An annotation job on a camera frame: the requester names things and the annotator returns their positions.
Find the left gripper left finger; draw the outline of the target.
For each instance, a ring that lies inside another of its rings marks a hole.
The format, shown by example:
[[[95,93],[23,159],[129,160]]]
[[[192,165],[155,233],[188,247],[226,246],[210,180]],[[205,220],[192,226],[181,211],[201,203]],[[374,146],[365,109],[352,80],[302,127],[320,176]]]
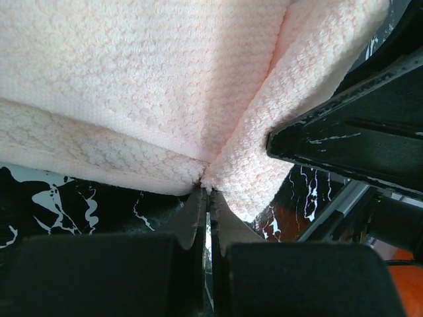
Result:
[[[151,233],[39,236],[1,284],[2,316],[195,316],[204,309],[208,196]]]

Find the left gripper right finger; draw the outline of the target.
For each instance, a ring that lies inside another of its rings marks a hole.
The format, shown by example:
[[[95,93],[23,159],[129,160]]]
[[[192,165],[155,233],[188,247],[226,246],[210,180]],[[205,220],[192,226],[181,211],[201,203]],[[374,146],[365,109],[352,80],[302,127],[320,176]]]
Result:
[[[217,316],[404,316],[383,260],[363,244],[267,242],[210,195]]]

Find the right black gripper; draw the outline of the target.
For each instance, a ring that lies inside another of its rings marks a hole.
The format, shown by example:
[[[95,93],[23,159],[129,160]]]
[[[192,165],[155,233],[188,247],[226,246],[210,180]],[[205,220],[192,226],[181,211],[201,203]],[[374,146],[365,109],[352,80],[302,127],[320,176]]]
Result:
[[[380,48],[333,96],[275,129],[274,159],[335,172],[361,184],[352,207],[330,215],[330,239],[372,239],[422,260],[422,2],[406,9]]]

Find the pink towel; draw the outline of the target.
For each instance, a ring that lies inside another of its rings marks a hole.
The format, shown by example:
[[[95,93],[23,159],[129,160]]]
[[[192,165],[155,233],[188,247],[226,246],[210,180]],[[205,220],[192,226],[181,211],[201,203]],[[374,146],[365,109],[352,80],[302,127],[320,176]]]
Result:
[[[252,221],[291,164],[268,134],[328,100],[388,1],[2,1],[1,161]]]

